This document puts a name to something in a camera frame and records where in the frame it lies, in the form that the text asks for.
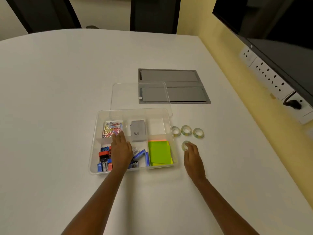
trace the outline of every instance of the power strip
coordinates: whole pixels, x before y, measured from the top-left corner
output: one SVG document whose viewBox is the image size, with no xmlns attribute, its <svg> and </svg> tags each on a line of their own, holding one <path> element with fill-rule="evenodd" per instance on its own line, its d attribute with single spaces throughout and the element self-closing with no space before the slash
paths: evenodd
<svg viewBox="0 0 313 235">
<path fill-rule="evenodd" d="M 240 59 L 252 70 L 258 80 L 281 102 L 294 92 L 294 89 L 288 85 L 275 71 L 273 71 L 260 57 L 258 57 L 248 46 L 245 46 L 239 54 Z M 302 108 L 296 110 L 290 106 L 286 109 L 301 124 L 313 120 L 313 108 L 298 93 L 290 97 L 289 100 L 297 100 Z"/>
</svg>

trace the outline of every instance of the table surface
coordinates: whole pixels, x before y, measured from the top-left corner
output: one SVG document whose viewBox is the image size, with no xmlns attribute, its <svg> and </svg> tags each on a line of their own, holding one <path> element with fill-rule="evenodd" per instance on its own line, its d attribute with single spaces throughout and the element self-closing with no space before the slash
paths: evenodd
<svg viewBox="0 0 313 235">
<path fill-rule="evenodd" d="M 96 114 L 138 68 L 197 70 L 212 104 L 172 104 L 200 127 L 208 179 L 260 234 L 310 234 L 313 213 L 201 40 L 76 29 L 0 42 L 1 234 L 60 234 L 105 176 L 88 173 Z M 222 234 L 183 166 L 126 173 L 104 234 Z"/>
</svg>

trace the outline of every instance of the tape roll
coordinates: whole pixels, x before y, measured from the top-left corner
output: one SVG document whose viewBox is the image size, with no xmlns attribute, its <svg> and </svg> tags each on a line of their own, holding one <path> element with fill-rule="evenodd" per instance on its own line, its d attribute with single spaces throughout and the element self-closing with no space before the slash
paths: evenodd
<svg viewBox="0 0 313 235">
<path fill-rule="evenodd" d="M 195 128 L 193 130 L 193 135 L 196 137 L 196 138 L 203 138 L 204 137 L 204 132 L 202 129 L 200 128 Z"/>
<path fill-rule="evenodd" d="M 182 126 L 181 132 L 183 135 L 189 136 L 193 133 L 193 130 L 188 125 L 184 125 L 184 126 Z"/>
<path fill-rule="evenodd" d="M 172 126 L 172 132 L 173 132 L 174 138 L 178 137 L 181 134 L 180 128 L 176 126 Z"/>
<path fill-rule="evenodd" d="M 182 142 L 182 150 L 183 151 L 187 151 L 188 150 L 188 148 L 187 148 L 187 146 L 185 145 L 185 143 L 188 143 L 189 141 L 184 141 L 184 142 Z"/>
</svg>

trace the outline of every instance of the hand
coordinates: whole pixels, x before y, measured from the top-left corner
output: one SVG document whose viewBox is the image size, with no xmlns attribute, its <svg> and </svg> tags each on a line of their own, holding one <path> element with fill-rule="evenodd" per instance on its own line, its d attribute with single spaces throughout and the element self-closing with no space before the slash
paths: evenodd
<svg viewBox="0 0 313 235">
<path fill-rule="evenodd" d="M 133 158 L 133 149 L 130 142 L 126 142 L 124 132 L 121 131 L 118 135 L 113 134 L 112 148 L 112 166 L 113 170 L 127 170 L 131 159 Z"/>
<path fill-rule="evenodd" d="M 203 162 L 200 158 L 198 148 L 193 143 L 186 143 L 188 150 L 185 151 L 184 165 L 192 181 L 196 184 L 206 180 Z"/>
</svg>

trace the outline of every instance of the green sticky note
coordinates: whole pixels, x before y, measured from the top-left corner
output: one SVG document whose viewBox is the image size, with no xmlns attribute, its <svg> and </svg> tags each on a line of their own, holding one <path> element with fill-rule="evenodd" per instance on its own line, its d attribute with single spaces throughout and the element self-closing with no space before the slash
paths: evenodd
<svg viewBox="0 0 313 235">
<path fill-rule="evenodd" d="M 148 142 L 150 162 L 156 164 L 171 164 L 171 147 L 168 141 Z"/>
</svg>

